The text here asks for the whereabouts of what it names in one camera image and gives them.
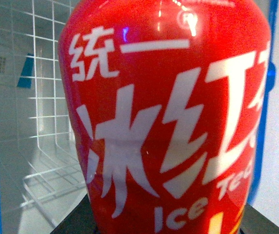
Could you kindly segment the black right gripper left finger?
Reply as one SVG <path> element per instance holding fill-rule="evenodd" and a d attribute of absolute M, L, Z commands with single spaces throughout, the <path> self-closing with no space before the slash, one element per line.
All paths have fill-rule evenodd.
<path fill-rule="evenodd" d="M 88 195 L 65 217 L 51 234 L 97 234 L 98 227 Z"/>

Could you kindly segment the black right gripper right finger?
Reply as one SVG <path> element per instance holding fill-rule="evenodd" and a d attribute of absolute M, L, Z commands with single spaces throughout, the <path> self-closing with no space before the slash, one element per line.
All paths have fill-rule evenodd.
<path fill-rule="evenodd" d="M 279 234 L 279 227 L 254 209 L 251 205 L 246 204 L 239 233 Z"/>

